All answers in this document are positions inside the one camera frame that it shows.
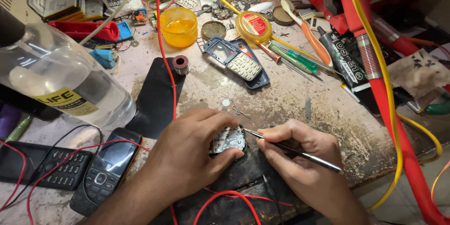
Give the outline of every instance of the bottle label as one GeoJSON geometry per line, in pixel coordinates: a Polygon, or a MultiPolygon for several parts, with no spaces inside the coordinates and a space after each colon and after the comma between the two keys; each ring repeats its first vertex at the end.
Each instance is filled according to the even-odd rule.
{"type": "Polygon", "coordinates": [[[82,98],[67,87],[63,87],[50,94],[30,97],[73,116],[88,115],[98,110],[93,103],[82,98]]]}
{"type": "Polygon", "coordinates": [[[244,15],[244,17],[242,18],[242,24],[244,25],[245,30],[254,35],[260,35],[266,30],[266,24],[257,15],[244,15]]]}

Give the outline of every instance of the small circuit board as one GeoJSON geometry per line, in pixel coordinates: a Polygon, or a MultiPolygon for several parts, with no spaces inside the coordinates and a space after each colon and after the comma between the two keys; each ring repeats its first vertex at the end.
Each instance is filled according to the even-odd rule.
{"type": "Polygon", "coordinates": [[[218,154],[227,148],[238,148],[245,151],[245,147],[245,133],[242,126],[238,126],[237,128],[228,127],[212,138],[209,154],[218,154]]]}
{"type": "Polygon", "coordinates": [[[262,70],[257,61],[220,36],[211,38],[203,48],[205,52],[247,81],[253,80],[262,70]]]}
{"type": "Polygon", "coordinates": [[[133,24],[143,25],[149,22],[149,15],[145,8],[139,8],[137,11],[133,12],[133,24]]]}

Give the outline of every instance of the cleaning solution bottle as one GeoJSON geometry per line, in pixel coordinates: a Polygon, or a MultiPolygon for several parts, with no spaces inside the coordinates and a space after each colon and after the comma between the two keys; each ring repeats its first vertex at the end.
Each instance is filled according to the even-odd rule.
{"type": "Polygon", "coordinates": [[[0,83],[103,129],[135,115],[131,95],[86,50],[47,24],[0,6],[0,83]]]}

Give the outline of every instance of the yellow label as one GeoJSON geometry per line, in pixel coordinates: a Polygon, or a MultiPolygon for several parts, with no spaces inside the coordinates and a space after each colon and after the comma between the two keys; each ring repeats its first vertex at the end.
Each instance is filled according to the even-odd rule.
{"type": "Polygon", "coordinates": [[[93,103],[85,100],[67,87],[50,94],[30,97],[73,116],[88,115],[98,110],[93,103]]]}

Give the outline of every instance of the dirty workbench surface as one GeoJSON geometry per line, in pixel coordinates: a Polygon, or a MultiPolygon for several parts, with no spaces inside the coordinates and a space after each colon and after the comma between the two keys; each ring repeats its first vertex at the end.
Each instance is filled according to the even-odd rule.
{"type": "MultiPolygon", "coordinates": [[[[233,15],[231,19],[222,22],[228,27],[234,23],[233,15]]],[[[210,20],[210,14],[203,14],[199,17],[199,37],[201,25],[210,20]]],[[[312,46],[307,42],[296,24],[282,27],[272,22],[275,35],[281,40],[288,42],[304,50],[313,52],[312,46]]],[[[114,76],[136,99],[147,72],[156,57],[160,57],[158,38],[154,29],[146,24],[136,28],[135,38],[139,41],[139,46],[130,47],[129,50],[121,53],[121,70],[114,76]]],[[[236,38],[235,29],[227,30],[226,39],[236,38]]],[[[296,118],[309,126],[337,136],[341,147],[341,155],[344,161],[346,176],[351,187],[369,182],[377,177],[384,176],[393,171],[396,164],[395,149],[391,138],[381,119],[373,117],[362,105],[355,102],[344,90],[340,88],[340,82],[333,77],[319,73],[324,83],[312,78],[314,82],[308,82],[305,78],[289,70],[283,65],[277,65],[266,56],[263,51],[254,48],[254,52],[265,68],[270,84],[259,89],[248,89],[242,79],[225,69],[220,63],[208,54],[202,55],[197,44],[193,44],[185,49],[175,49],[165,42],[164,49],[167,57],[177,55],[186,56],[191,64],[191,71],[184,82],[183,90],[177,106],[177,116],[186,112],[190,108],[211,107],[223,110],[231,116],[239,119],[241,124],[249,129],[258,129],[284,123],[290,118],[296,118]],[[231,105],[222,106],[223,94],[229,96],[239,107],[239,109],[250,114],[249,118],[243,115],[236,115],[231,105]],[[306,119],[305,99],[311,97],[312,118],[306,119]]],[[[449,116],[418,116],[408,107],[401,107],[398,111],[407,117],[422,124],[430,130],[442,142],[448,142],[449,116]]],[[[52,145],[60,136],[72,129],[80,122],[74,119],[59,118],[53,122],[42,122],[34,119],[21,137],[20,141],[52,145]]],[[[431,140],[423,133],[408,125],[404,125],[409,133],[416,154],[421,156],[433,156],[434,146],[431,140]]],[[[75,131],[72,136],[67,137],[59,146],[68,148],[79,148],[92,145],[98,142],[97,132],[94,129],[84,129],[75,131]]],[[[144,139],[143,145],[151,148],[155,140],[144,139]]],[[[266,175],[274,178],[276,187],[287,188],[280,183],[279,176],[269,170],[266,162],[262,159],[261,152],[257,149],[255,139],[247,135],[249,144],[246,157],[237,161],[230,170],[221,176],[224,179],[233,177],[231,171],[237,171],[252,178],[248,170],[263,170],[266,175]],[[246,161],[256,161],[249,166],[240,167],[246,161]],[[260,168],[252,167],[261,164],[260,168]]],[[[142,149],[139,151],[134,164],[129,171],[127,178],[132,176],[145,163],[148,154],[142,149]]],[[[244,194],[266,196],[263,185],[255,181],[241,182],[236,188],[244,194]]],[[[211,188],[215,190],[225,190],[226,184],[215,183],[211,188]]],[[[0,203],[3,203],[13,191],[13,184],[0,183],[0,203]]],[[[36,188],[31,197],[31,213],[35,224],[75,224],[84,217],[72,211],[69,201],[72,192],[36,188]]],[[[26,224],[26,195],[21,196],[19,201],[10,209],[0,214],[0,224],[26,224]]],[[[189,197],[175,203],[180,224],[190,224],[201,205],[210,193],[202,190],[194,198],[189,197]]],[[[282,206],[284,219],[292,218],[298,214],[308,211],[305,205],[290,193],[289,189],[284,190],[282,196],[278,196],[279,201],[295,204],[293,207],[282,206]]],[[[263,224],[277,224],[278,214],[272,203],[265,201],[252,201],[263,224]]],[[[214,201],[202,215],[202,224],[209,224],[221,221],[223,224],[252,224],[254,218],[246,206],[240,200],[230,200],[227,198],[214,201]]],[[[164,211],[158,217],[155,224],[170,224],[170,215],[164,211]]]]}

